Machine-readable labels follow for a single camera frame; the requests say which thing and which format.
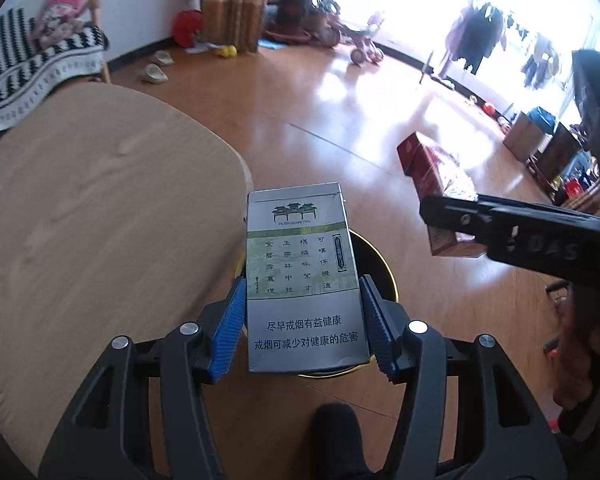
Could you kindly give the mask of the black white striped blanket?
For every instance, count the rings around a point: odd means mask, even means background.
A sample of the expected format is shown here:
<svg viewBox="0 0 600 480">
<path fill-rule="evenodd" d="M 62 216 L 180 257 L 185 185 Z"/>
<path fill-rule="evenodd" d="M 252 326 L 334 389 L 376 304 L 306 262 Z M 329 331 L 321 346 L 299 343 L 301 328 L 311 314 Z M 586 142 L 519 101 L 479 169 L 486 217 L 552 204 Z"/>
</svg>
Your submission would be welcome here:
<svg viewBox="0 0 600 480">
<path fill-rule="evenodd" d="M 43 49 L 29 40 L 33 18 L 23 8 L 0 15 L 0 133 L 18 125 L 57 87 L 98 76 L 108 40 L 88 23 L 80 32 Z"/>
</svg>

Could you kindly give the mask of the pink plush doll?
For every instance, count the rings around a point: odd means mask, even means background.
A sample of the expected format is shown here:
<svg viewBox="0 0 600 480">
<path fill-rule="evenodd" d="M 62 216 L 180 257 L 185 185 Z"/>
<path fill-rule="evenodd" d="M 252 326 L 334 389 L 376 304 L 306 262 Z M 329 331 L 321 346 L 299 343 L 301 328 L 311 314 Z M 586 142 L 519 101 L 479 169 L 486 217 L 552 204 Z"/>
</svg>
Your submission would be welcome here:
<svg viewBox="0 0 600 480">
<path fill-rule="evenodd" d="M 30 39 L 41 49 L 47 49 L 80 32 L 81 15 L 90 0 L 45 0 L 34 21 Z"/>
</svg>

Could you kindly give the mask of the red cigarette pack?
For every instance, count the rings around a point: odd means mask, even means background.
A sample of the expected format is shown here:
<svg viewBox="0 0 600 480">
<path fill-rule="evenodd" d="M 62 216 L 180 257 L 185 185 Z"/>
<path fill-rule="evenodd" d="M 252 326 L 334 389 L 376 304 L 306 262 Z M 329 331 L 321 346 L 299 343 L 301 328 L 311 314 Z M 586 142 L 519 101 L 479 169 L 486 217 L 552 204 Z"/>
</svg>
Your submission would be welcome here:
<svg viewBox="0 0 600 480">
<path fill-rule="evenodd" d="M 396 148 L 404 174 L 411 177 L 419 200 L 444 196 L 478 200 L 474 181 L 457 160 L 426 134 L 413 132 Z M 427 228 L 430 252 L 437 257 L 479 258 L 486 248 L 475 237 L 434 226 Z"/>
</svg>

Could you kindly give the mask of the black gold trash bin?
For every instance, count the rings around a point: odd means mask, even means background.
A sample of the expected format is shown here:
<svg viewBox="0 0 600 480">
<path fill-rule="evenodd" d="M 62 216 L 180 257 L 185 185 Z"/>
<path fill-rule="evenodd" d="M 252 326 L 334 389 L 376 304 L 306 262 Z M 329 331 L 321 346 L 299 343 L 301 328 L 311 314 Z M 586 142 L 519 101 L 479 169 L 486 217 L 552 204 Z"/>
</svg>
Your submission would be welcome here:
<svg viewBox="0 0 600 480">
<path fill-rule="evenodd" d="M 386 260 L 355 232 L 251 234 L 242 268 L 250 372 L 323 378 L 367 365 L 364 274 L 398 298 Z"/>
</svg>

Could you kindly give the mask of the wooden sofa bench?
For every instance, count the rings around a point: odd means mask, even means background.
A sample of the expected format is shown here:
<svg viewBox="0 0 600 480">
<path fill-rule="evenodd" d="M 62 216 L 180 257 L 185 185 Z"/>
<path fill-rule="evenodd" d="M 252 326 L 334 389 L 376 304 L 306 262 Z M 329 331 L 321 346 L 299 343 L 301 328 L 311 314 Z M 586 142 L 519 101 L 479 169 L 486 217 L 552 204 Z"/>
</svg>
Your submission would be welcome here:
<svg viewBox="0 0 600 480">
<path fill-rule="evenodd" d="M 0 14 L 0 81 L 6 77 L 9 91 L 17 88 L 29 75 L 63 54 L 96 53 L 108 49 L 108 40 L 99 27 L 99 1 L 90 0 L 81 15 L 83 28 L 69 38 L 41 49 L 30 39 L 34 21 L 45 0 L 27 0 Z"/>
</svg>

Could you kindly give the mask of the beige slipper far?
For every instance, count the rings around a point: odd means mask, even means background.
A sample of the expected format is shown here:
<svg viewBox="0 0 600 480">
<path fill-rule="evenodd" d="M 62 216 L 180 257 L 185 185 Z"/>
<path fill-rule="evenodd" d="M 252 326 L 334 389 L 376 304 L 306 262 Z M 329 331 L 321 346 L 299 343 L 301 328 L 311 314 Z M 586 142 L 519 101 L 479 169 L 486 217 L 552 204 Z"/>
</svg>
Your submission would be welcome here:
<svg viewBox="0 0 600 480">
<path fill-rule="evenodd" d="M 170 66 L 174 64 L 174 59 L 168 51 L 158 50 L 154 53 L 152 58 L 161 66 Z"/>
</svg>

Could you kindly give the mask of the hanging clothes rack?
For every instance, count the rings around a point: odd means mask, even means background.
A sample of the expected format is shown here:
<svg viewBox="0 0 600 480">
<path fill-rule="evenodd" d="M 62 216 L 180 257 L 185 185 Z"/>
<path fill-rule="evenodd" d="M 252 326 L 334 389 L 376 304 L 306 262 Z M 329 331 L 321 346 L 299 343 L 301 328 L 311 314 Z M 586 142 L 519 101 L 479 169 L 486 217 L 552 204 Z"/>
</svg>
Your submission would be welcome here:
<svg viewBox="0 0 600 480">
<path fill-rule="evenodd" d="M 453 66 L 476 76 L 496 50 L 502 53 L 490 65 L 498 79 L 504 79 L 516 68 L 524 75 L 524 86 L 533 90 L 544 88 L 567 67 L 568 58 L 556 49 L 554 42 L 521 27 L 510 14 L 489 1 L 471 1 L 460 10 L 446 33 L 442 58 L 432 70 L 432 79 L 452 87 Z"/>
</svg>

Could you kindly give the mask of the red bag on floor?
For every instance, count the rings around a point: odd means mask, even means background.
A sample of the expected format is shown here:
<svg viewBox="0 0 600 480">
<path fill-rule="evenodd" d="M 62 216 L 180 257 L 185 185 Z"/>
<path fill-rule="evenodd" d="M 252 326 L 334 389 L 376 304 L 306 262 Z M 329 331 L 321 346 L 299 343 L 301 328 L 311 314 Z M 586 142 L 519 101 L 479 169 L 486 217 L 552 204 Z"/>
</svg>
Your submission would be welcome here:
<svg viewBox="0 0 600 480">
<path fill-rule="evenodd" d="M 174 41 L 182 48 L 192 48 L 202 29 L 202 12 L 199 10 L 181 10 L 174 15 L 171 32 Z"/>
</svg>

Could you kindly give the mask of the green grey cigarette pack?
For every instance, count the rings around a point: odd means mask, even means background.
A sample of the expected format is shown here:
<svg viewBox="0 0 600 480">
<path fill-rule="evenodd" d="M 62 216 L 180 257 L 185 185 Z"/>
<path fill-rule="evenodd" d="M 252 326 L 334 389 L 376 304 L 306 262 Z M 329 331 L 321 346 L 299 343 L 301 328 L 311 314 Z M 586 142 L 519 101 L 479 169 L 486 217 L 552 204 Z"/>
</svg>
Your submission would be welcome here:
<svg viewBox="0 0 600 480">
<path fill-rule="evenodd" d="M 368 363 L 339 183 L 250 193 L 245 268 L 250 372 L 330 373 Z"/>
</svg>

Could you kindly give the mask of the brown curtain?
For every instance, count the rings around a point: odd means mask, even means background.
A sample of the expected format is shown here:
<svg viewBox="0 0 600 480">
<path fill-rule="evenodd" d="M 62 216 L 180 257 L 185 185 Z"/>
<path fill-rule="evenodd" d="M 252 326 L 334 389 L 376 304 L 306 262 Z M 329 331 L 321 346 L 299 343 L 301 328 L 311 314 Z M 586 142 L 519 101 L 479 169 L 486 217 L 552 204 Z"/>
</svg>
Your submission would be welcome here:
<svg viewBox="0 0 600 480">
<path fill-rule="evenodd" d="M 232 44 L 239 52 L 257 52 L 267 1 L 201 0 L 202 38 Z"/>
</svg>

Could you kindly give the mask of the pink kids tricycle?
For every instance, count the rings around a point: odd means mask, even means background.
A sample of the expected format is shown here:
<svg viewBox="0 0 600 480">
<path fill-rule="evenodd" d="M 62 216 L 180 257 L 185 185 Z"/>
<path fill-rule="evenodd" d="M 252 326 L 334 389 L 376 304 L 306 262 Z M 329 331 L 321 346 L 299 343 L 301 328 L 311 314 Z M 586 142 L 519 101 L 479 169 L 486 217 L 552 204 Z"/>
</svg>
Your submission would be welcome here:
<svg viewBox="0 0 600 480">
<path fill-rule="evenodd" d="M 331 15 L 325 29 L 321 32 L 321 44 L 334 48 L 337 44 L 352 44 L 350 60 L 357 66 L 365 63 L 379 64 L 385 57 L 384 51 L 377 47 L 374 38 L 378 34 L 384 19 L 378 14 L 372 15 L 364 28 L 353 29 L 340 21 L 337 15 Z"/>
</svg>

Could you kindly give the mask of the yellow toy on floor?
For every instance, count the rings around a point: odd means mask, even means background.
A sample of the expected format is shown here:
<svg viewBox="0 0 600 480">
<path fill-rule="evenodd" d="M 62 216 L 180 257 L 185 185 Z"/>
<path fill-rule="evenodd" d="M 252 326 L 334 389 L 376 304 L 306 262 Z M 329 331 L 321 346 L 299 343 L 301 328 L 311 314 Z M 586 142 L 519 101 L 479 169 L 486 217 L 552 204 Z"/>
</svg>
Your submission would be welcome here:
<svg viewBox="0 0 600 480">
<path fill-rule="evenodd" d="M 224 44 L 215 49 L 215 54 L 220 58 L 236 58 L 238 51 L 232 44 Z"/>
</svg>

